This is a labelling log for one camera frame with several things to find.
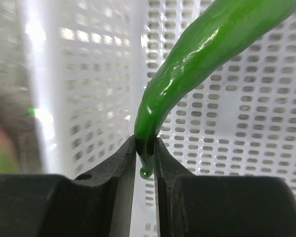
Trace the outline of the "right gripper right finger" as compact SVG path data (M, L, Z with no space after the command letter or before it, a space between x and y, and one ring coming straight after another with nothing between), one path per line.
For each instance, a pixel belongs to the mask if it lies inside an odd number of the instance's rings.
M158 235L296 237L296 199L278 177L197 176L154 142Z

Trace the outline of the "clear zip top bag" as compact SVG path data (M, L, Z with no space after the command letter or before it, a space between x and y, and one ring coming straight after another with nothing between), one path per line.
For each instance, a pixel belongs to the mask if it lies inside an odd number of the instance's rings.
M36 120L30 97L0 93L0 173L41 173Z

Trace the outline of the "green chili pepper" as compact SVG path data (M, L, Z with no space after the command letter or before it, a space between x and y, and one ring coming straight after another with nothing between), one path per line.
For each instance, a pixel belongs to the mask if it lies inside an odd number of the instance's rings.
M215 0L181 34L146 87L134 135L143 179L153 174L154 141L168 113L218 67L296 11L296 0Z

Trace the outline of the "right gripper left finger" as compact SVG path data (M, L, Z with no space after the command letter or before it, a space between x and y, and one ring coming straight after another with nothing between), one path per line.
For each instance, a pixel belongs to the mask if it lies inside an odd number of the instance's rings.
M134 136L75 179L0 174L0 237L127 237L136 170Z

